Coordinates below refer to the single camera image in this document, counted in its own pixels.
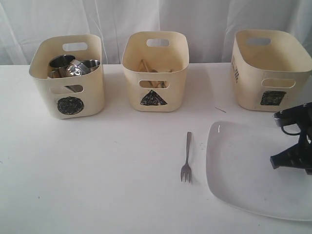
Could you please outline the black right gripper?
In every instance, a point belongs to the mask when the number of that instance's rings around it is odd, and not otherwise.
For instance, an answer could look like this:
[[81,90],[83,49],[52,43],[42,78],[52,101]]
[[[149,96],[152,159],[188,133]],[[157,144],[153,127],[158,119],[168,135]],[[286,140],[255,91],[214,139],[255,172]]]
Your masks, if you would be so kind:
[[270,157],[273,169],[289,167],[304,169],[308,175],[312,174],[312,142],[308,141],[308,134],[302,131],[298,143],[292,147]]

